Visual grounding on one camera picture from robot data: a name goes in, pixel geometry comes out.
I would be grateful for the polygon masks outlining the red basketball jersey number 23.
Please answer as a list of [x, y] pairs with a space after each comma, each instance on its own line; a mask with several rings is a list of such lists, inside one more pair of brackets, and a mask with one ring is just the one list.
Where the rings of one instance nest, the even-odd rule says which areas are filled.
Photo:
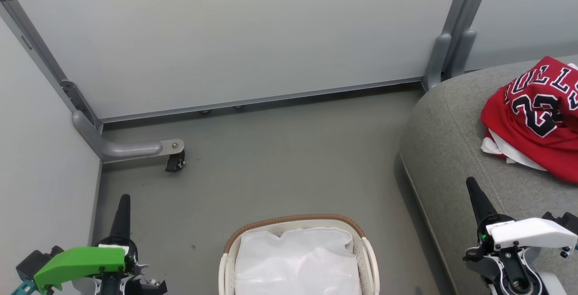
[[484, 105], [481, 150], [578, 184], [578, 65], [549, 56]]

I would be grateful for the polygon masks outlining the grey partition support foot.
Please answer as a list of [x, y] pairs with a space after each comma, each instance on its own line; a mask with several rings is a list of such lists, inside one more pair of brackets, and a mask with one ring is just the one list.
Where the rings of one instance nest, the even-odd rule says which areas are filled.
[[79, 110], [72, 112], [72, 124], [105, 164], [122, 161], [177, 155], [185, 150], [181, 139], [153, 142], [119, 143], [104, 138]]

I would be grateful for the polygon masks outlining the grey fabric sofa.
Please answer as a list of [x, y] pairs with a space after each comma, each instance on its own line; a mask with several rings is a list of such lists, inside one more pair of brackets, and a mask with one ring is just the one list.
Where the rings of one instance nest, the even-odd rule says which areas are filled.
[[489, 295], [481, 277], [462, 259], [477, 245], [475, 216], [465, 184], [477, 180], [499, 213], [515, 219], [545, 212], [578, 215], [578, 185], [481, 151], [480, 118], [500, 87], [537, 60], [471, 71], [446, 80], [419, 100], [406, 124], [401, 161], [419, 201], [454, 293]]

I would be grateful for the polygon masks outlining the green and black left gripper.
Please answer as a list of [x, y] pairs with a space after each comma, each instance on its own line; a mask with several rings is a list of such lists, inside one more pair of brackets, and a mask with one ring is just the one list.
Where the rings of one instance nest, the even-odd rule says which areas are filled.
[[146, 279], [147, 267], [138, 262], [138, 248], [131, 234], [131, 197], [122, 194], [110, 237], [96, 246], [81, 246], [56, 254], [34, 275], [36, 289], [52, 295], [54, 289], [81, 278], [93, 282], [93, 295], [165, 295], [165, 281]]

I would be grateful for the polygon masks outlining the white laundry basket brown rim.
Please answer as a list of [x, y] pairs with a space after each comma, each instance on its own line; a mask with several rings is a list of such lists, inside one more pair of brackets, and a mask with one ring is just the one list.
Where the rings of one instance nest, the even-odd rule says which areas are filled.
[[286, 215], [262, 220], [240, 227], [228, 239], [219, 262], [219, 295], [235, 295], [235, 262], [243, 234], [268, 231], [280, 236], [285, 231], [309, 228], [337, 228], [347, 231], [353, 238], [353, 254], [357, 260], [361, 295], [379, 295], [380, 277], [377, 258], [365, 233], [353, 219], [337, 214]]

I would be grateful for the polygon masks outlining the black caster wheel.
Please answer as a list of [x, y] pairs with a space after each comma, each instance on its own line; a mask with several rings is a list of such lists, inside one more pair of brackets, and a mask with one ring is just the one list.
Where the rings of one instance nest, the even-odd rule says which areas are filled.
[[186, 152], [183, 150], [177, 154], [172, 154], [169, 156], [167, 165], [165, 168], [166, 172], [179, 172], [186, 165]]

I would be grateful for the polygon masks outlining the grey partition corner post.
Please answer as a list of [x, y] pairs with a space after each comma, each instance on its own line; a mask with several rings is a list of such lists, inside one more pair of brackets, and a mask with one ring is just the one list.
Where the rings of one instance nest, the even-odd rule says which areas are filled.
[[56, 59], [34, 27], [32, 21], [26, 15], [19, 1], [0, 0], [0, 4], [4, 6], [8, 15], [12, 17], [16, 26], [20, 29], [25, 46], [39, 57], [41, 64], [49, 71], [50, 76], [56, 79], [56, 83], [70, 99], [75, 109], [81, 111], [88, 118], [89, 122], [99, 130], [99, 128], [101, 128], [100, 120], [93, 112], [91, 106], [89, 106], [79, 87], [66, 77], [64, 71], [56, 62]]

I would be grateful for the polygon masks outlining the grey partition bottom rail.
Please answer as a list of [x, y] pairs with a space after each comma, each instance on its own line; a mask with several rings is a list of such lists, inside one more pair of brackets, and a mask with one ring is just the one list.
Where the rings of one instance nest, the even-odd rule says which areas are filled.
[[339, 87], [336, 89], [324, 89], [324, 90], [310, 91], [310, 92], [305, 92], [305, 93], [279, 95], [276, 97], [254, 98], [254, 99], [249, 99], [249, 100], [245, 100], [245, 101], [222, 102], [222, 103], [217, 103], [214, 105], [202, 105], [202, 106], [193, 106], [193, 107], [186, 107], [186, 108], [174, 108], [174, 109], [154, 111], [154, 112], [143, 112], [140, 114], [132, 114], [132, 115], [124, 115], [124, 116], [116, 116], [116, 117], [104, 117], [104, 118], [100, 118], [99, 120], [103, 124], [111, 124], [111, 123], [116, 123], [116, 122], [128, 122], [128, 121], [132, 121], [132, 120], [142, 120], [142, 119], [157, 118], [157, 117], [167, 117], [167, 116], [173, 116], [173, 115], [186, 114], [186, 113], [190, 113], [190, 112], [202, 112], [202, 111], [208, 111], [208, 110], [216, 110], [219, 108], [230, 108], [230, 107], [237, 107], [237, 106], [255, 105], [255, 104], [259, 104], [259, 103], [287, 101], [287, 100], [291, 100], [291, 99], [307, 98], [307, 97], [320, 97], [322, 95], [328, 95], [328, 94], [349, 93], [349, 92], [354, 92], [354, 91], [358, 91], [358, 90], [381, 89], [381, 88], [390, 87], [390, 86], [410, 85], [410, 84], [417, 84], [421, 88], [427, 86], [424, 83], [423, 77], [413, 77], [413, 78], [406, 78], [406, 79], [388, 80], [388, 81], [382, 81], [382, 82], [377, 82], [377, 83], [360, 84], [360, 85], [354, 85], [354, 86], [350, 86], [350, 87]]

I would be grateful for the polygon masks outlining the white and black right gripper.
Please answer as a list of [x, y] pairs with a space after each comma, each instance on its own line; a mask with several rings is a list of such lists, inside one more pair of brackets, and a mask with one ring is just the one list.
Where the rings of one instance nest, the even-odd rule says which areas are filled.
[[539, 272], [534, 262], [542, 249], [567, 258], [578, 250], [578, 235], [551, 220], [498, 215], [473, 176], [466, 187], [479, 228], [478, 246], [467, 249], [463, 260], [489, 295], [567, 295], [555, 274]]

